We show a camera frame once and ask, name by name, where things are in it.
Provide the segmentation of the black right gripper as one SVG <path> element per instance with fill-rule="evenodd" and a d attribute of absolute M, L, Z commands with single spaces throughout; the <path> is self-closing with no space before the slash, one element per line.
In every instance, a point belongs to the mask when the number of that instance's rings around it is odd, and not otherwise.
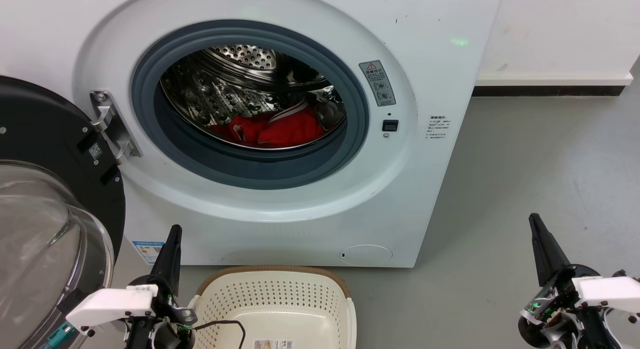
<path fill-rule="evenodd" d="M 612 349 L 603 305 L 579 298 L 575 279 L 595 279 L 598 273 L 569 258 L 538 213 L 529 215 L 535 272 L 540 291 L 520 312 L 521 338 L 537 349 Z"/>

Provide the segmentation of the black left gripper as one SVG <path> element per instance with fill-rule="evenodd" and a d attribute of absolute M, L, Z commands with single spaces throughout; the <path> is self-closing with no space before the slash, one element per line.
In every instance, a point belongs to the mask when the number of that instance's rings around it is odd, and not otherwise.
<path fill-rule="evenodd" d="M 180 225 L 173 225 L 150 274 L 140 276 L 131 285 L 156 285 L 157 294 L 151 299 L 150 308 L 142 314 L 125 315 L 126 349 L 192 349 L 195 338 L 185 328 L 184 317 L 179 314 L 176 298 L 179 295 L 179 279 L 182 258 Z"/>

